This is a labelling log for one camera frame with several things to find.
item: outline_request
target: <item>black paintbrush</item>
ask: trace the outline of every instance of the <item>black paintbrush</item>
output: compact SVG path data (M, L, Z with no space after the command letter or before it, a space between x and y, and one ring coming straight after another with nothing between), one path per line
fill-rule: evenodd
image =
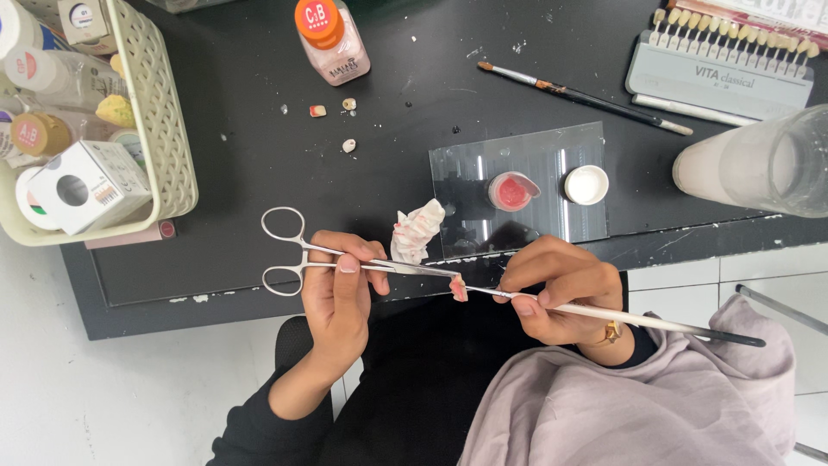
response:
M483 68L484 70L492 71L499 75L506 76L517 82L533 85L538 89L543 89L554 95L566 97L567 99L574 100L575 102L578 102L580 104L587 104L597 109L606 110L608 112L619 114L629 119L640 121L641 123L651 124L652 126L657 126L659 128L669 129L670 131L675 131L676 133L683 134L685 136L693 134L692 129L689 129L685 126L681 126L680 124L671 123L665 119L660 119L658 117L645 114L644 112L639 112L638 110L628 109L626 107L622 107L621 105L613 104L612 102L608 102L606 100L602 100L597 97L584 94L583 92L579 92L574 89L569 89L564 85L557 85L548 81L539 80L538 78L533 78L530 75L518 73L517 71L507 70L505 68L500 68L499 66L492 66L490 63L486 63L485 61L478 61L477 66Z

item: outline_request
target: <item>beige plastic basket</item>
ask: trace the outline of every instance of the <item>beige plastic basket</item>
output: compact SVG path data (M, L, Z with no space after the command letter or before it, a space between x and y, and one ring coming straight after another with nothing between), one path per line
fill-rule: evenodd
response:
M156 25L122 0L106 2L144 147L152 212L143 220L74 236L42 230L26 220L15 201L15 181L23 169L12 170L1 162L0 224L22 245L57 245L145 230L154 221L193 210L199 199L190 143L164 38Z

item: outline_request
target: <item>chair leg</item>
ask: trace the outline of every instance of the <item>chair leg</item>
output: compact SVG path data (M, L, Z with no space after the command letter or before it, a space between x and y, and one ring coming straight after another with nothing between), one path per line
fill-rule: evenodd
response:
M765 306L768 306L774 311L784 316L788 316L789 318L792 318L793 320L801 323L802 325L813 328L817 332L828 336L828 323L824 323L821 320L815 319L806 313L802 313L790 306L786 306L785 304L778 302L776 299L769 298L764 294L761 294L757 291L753 291L752 289L744 286L743 284L736 285L736 293L742 294L743 296L747 296L748 298L751 298L757 303L764 304Z

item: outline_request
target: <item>crumpled tissue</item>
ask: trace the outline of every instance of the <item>crumpled tissue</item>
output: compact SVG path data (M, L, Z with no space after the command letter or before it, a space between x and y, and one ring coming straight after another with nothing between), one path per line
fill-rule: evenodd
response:
M428 257L426 245L440 233L443 218L445 211L436 199L431 199L408 215L397 211L397 223L391 238L391 258L406 264L420 264Z

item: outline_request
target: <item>white box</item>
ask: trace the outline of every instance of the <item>white box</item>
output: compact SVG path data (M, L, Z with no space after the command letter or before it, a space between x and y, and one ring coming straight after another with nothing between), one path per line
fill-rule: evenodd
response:
M69 45L89 55L118 51L104 0L60 0L57 7Z
M152 199L146 173L119 143L78 141L28 187L67 235L112 226Z

